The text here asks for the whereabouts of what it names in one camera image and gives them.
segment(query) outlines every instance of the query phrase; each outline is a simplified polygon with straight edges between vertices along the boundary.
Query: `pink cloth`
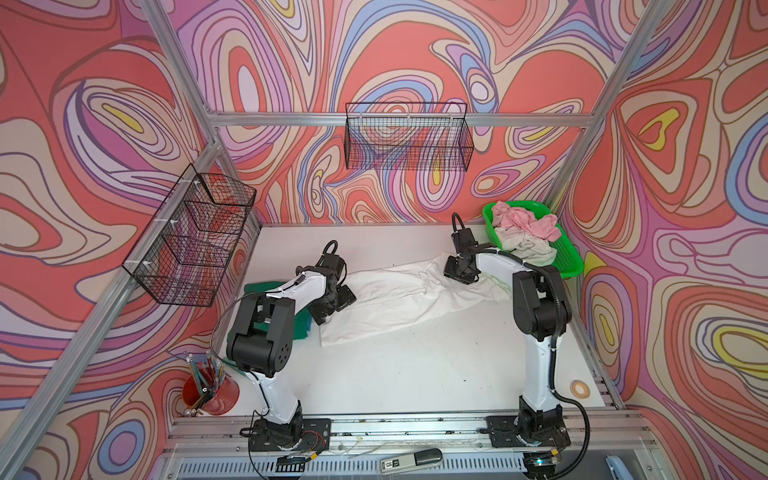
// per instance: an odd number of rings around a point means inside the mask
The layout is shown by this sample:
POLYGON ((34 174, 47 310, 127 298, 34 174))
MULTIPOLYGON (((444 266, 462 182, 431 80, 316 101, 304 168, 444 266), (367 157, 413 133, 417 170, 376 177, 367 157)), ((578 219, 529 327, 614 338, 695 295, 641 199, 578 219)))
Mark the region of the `pink cloth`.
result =
POLYGON ((493 212, 493 226, 501 228, 517 227, 534 237, 554 242, 562 232, 555 226, 558 222, 557 215, 544 215, 536 220, 536 216, 530 210, 520 207, 510 207, 505 202, 496 202, 491 208, 493 212))

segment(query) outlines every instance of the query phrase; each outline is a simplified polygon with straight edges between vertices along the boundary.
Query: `red cup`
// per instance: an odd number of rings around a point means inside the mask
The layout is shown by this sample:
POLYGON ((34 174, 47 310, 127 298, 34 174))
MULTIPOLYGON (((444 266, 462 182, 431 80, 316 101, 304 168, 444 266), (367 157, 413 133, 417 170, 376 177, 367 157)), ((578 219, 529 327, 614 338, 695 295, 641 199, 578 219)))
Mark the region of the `red cup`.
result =
MULTIPOLYGON (((213 372, 210 368, 203 368, 200 370, 203 377, 210 383, 213 377, 213 372)), ((214 397, 203 404, 200 408, 211 415, 223 415, 229 412, 232 407, 237 403, 237 399, 240 397, 240 387, 237 386, 237 382, 232 380, 225 372, 219 389, 214 394, 214 397)), ((184 387, 181 390, 181 398, 188 407, 192 407, 195 402, 200 398, 200 393, 197 391, 197 385, 195 385, 194 378, 190 375, 190 378, 184 383, 184 387)))

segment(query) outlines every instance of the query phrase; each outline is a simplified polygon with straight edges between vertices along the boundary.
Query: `laundry basket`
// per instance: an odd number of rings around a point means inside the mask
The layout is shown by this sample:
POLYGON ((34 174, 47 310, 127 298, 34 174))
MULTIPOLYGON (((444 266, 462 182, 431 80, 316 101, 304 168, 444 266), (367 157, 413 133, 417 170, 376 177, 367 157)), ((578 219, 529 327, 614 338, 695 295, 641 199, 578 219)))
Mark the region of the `laundry basket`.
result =
MULTIPOLYGON (((523 207, 526 210, 530 210, 537 219, 552 213, 546 205, 534 202, 533 200, 509 201, 506 202, 506 204, 510 207, 523 207)), ((488 232, 488 238, 494 245, 502 248, 502 242, 498 239, 496 230, 493 228, 492 208, 494 205, 496 205, 496 202, 485 205, 482 209, 482 216, 485 218, 485 230, 488 232)), ((568 238, 568 235, 559 223, 557 224, 557 228, 559 228, 563 234, 556 241, 549 243, 558 250, 558 255, 554 258, 552 265, 560 270, 560 274, 563 278, 577 276, 584 271, 584 261, 579 256, 576 247, 571 243, 571 239, 568 238)))

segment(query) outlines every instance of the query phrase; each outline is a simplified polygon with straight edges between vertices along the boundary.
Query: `black wire mesh basket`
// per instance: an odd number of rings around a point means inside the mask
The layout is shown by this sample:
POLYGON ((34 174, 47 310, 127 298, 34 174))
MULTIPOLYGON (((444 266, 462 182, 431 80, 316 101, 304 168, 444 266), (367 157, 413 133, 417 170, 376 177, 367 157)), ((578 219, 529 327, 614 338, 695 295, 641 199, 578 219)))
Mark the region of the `black wire mesh basket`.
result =
POLYGON ((346 104, 350 170, 463 170, 475 144, 462 102, 346 104))
POLYGON ((131 275, 158 303, 212 306, 255 201, 237 179, 195 174, 131 275))

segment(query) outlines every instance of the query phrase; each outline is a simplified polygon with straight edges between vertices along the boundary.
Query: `white garment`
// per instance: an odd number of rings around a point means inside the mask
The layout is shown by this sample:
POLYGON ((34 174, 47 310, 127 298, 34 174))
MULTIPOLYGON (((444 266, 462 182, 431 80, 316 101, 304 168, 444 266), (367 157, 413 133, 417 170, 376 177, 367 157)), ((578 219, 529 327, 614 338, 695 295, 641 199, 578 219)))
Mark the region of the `white garment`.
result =
POLYGON ((547 240, 517 227, 498 227, 495 230, 502 242, 502 250, 507 250, 534 265, 551 265, 558 255, 558 249, 553 248, 547 240))
POLYGON ((485 300, 509 300, 510 293, 490 276, 471 285, 444 276, 448 256, 347 275, 345 284, 357 301, 320 326, 323 346, 391 332, 485 300))

